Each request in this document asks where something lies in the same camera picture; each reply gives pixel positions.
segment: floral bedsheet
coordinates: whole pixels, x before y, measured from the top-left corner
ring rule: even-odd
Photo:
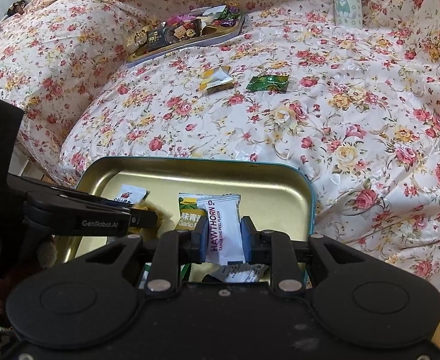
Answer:
[[[187,9],[237,4],[242,34],[122,66],[128,34]],[[19,141],[75,185],[107,155],[288,164],[317,194],[315,231],[440,290],[440,0],[35,0],[2,24],[0,92],[27,112]],[[231,66],[235,87],[198,91]],[[249,92],[288,74],[286,93]]]

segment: black candy packet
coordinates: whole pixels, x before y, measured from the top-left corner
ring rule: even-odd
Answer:
[[[176,23],[164,28],[156,28],[147,35],[147,52],[178,42],[197,38],[202,34],[202,20]]]

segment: wrapped chocolate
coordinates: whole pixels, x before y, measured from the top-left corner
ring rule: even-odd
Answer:
[[[159,48],[197,38],[202,34],[202,21],[200,19],[176,23],[172,26],[157,28],[150,31],[147,40],[147,52]]]
[[[253,77],[247,85],[249,91],[279,91],[285,92],[290,76],[264,75]]]
[[[208,94],[229,89],[233,86],[233,77],[228,74],[230,66],[220,66],[203,73],[199,90]]]
[[[233,27],[236,24],[236,21],[233,19],[224,19],[220,22],[222,27]]]

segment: wrapped candy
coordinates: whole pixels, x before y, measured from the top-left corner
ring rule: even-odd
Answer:
[[[252,77],[247,85],[247,90],[257,91],[279,91],[285,92],[288,87],[290,76],[264,75]]]

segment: tin tray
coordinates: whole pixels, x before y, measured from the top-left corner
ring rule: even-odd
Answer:
[[[146,188],[147,204],[162,212],[158,236],[173,230],[180,212],[178,193],[241,195],[240,217],[248,215],[258,230],[273,229],[303,241],[313,230],[314,194],[308,179],[296,169],[274,163],[159,157],[104,157],[84,173],[77,189],[113,199],[122,184]],[[152,234],[141,230],[145,238]],[[97,249],[106,237],[59,237],[58,261]],[[201,281],[211,264],[192,268]]]
[[[136,52],[129,55],[125,61],[128,69],[137,66],[139,63],[149,61],[159,56],[164,56],[172,51],[178,51],[185,47],[206,47],[226,42],[227,40],[234,38],[240,34],[242,30],[245,16],[242,15],[233,27],[221,27],[215,25],[207,25],[202,35],[198,38],[185,40],[183,42],[174,43],[165,47],[161,47],[158,50],[146,52],[147,45],[140,47]]]

